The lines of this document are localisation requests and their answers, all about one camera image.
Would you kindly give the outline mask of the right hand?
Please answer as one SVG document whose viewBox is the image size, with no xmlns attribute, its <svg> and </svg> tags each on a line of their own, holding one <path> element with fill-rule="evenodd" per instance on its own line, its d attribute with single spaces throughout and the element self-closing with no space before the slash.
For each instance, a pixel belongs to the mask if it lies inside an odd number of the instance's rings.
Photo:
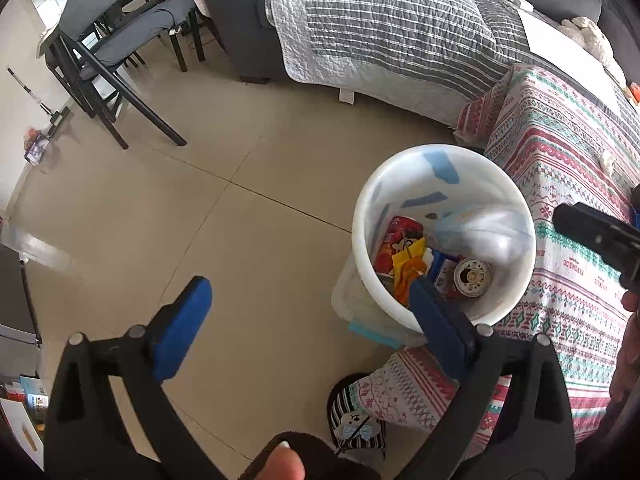
<svg viewBox="0 0 640 480">
<path fill-rule="evenodd" d="M 610 396 L 616 403 L 624 400 L 639 378 L 639 297 L 633 292 L 625 292 L 622 305 L 625 310 L 631 313 L 631 316 L 628 318 L 610 385 Z"/>
</svg>

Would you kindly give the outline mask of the left hand thumb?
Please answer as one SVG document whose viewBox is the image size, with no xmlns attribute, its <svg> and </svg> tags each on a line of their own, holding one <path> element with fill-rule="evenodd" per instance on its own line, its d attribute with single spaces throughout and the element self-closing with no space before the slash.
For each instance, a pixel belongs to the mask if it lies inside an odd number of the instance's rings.
<svg viewBox="0 0 640 480">
<path fill-rule="evenodd" d="M 270 453 L 265 466 L 257 475 L 259 480 L 304 480 L 305 467 L 291 445 L 280 442 Z"/>
</svg>

